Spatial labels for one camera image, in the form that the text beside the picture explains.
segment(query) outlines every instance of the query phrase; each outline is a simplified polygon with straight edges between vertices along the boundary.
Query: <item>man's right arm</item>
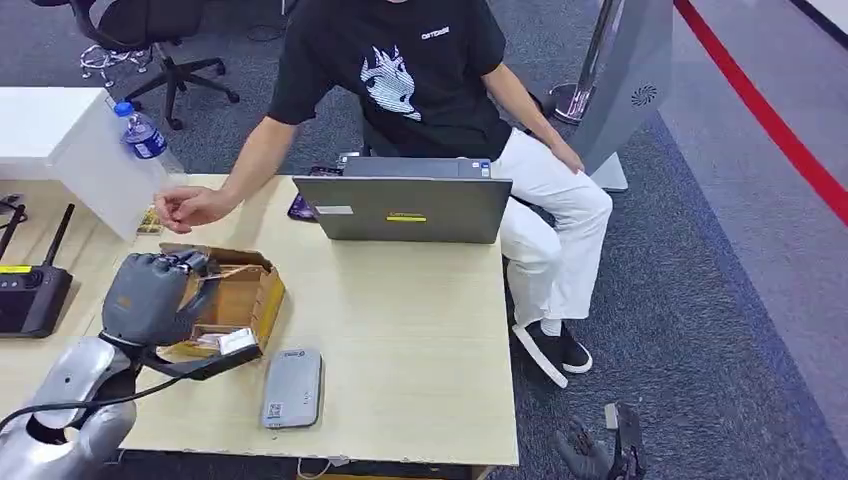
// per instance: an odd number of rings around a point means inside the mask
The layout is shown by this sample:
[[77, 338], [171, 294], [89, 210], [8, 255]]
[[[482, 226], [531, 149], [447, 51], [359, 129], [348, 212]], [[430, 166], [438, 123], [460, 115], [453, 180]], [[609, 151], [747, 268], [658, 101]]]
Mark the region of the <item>man's right arm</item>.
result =
[[314, 48], [312, 35], [325, 30], [328, 18], [318, 7], [306, 2], [292, 14], [268, 115], [248, 136], [223, 187], [177, 187], [156, 195], [156, 212], [166, 228], [189, 233], [194, 226], [227, 216], [274, 176], [296, 125], [315, 117], [315, 106], [335, 85]]
[[262, 119], [253, 129], [221, 187], [221, 193], [233, 208], [259, 191], [277, 173], [296, 132], [297, 126], [270, 117]]
[[189, 233], [192, 227], [226, 217], [274, 176], [296, 131], [294, 125], [265, 117], [247, 137], [221, 189], [183, 186], [156, 195], [154, 204], [162, 225]]

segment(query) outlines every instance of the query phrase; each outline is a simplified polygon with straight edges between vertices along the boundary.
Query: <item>box flap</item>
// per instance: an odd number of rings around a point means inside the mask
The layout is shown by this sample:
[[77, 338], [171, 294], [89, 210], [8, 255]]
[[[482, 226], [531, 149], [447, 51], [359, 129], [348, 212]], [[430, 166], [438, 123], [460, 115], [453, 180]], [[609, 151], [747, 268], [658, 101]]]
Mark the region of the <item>box flap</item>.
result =
[[191, 245], [187, 243], [160, 243], [163, 253], [175, 253], [196, 249], [209, 254], [218, 263], [228, 265], [260, 265], [266, 272], [271, 272], [274, 265], [256, 251], [231, 250], [228, 248], [210, 247], [208, 245]]

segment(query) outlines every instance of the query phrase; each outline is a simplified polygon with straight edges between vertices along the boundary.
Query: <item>black t-shirt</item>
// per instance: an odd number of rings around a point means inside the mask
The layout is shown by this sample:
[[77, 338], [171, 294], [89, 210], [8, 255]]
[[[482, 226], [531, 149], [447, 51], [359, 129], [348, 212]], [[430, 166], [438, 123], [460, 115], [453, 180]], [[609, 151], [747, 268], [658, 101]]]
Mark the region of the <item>black t-shirt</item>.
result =
[[409, 157], [500, 156], [511, 127], [481, 77], [506, 40], [486, 0], [300, 0], [268, 116], [297, 125], [334, 86]]

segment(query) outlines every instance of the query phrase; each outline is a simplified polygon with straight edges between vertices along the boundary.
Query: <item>laptop lid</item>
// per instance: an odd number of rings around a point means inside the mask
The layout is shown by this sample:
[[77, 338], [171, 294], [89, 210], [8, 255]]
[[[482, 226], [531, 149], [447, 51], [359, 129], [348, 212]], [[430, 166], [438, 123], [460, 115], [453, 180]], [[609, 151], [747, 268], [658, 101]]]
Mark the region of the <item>laptop lid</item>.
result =
[[491, 244], [512, 188], [511, 180], [490, 178], [293, 180], [321, 228], [335, 240]]

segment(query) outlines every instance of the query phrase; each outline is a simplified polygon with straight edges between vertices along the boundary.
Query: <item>water bottle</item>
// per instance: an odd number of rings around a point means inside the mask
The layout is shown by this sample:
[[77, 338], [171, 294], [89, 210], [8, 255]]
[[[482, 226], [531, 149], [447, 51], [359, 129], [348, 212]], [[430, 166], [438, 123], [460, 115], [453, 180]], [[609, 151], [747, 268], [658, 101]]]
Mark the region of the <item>water bottle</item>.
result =
[[185, 183], [185, 169], [168, 148], [168, 141], [153, 120], [136, 112], [130, 102], [115, 105], [115, 113], [127, 121], [121, 140], [138, 158], [139, 164], [159, 183], [175, 185]]

